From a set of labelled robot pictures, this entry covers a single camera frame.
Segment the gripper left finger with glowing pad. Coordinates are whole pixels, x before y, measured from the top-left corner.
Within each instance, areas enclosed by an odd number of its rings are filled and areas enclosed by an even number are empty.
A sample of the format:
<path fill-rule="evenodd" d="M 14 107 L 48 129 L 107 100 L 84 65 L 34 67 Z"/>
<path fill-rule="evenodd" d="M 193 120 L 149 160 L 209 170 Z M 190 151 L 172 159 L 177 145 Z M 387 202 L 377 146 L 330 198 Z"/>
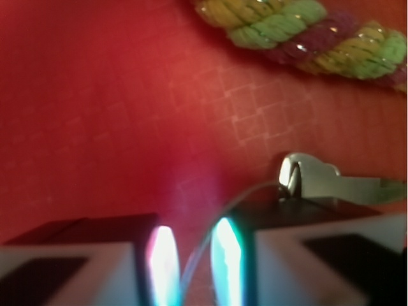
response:
<path fill-rule="evenodd" d="M 179 282 L 154 213 L 52 221 L 1 246 L 2 305 L 179 305 Z"/>

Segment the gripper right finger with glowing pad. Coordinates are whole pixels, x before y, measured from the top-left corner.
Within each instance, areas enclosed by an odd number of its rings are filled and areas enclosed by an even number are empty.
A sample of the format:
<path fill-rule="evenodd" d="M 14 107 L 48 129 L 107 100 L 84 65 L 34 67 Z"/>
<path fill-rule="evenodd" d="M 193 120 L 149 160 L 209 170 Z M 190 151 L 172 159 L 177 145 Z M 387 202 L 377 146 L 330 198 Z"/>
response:
<path fill-rule="evenodd" d="M 406 305 L 406 218 L 333 199 L 243 203 L 215 224 L 217 305 Z"/>

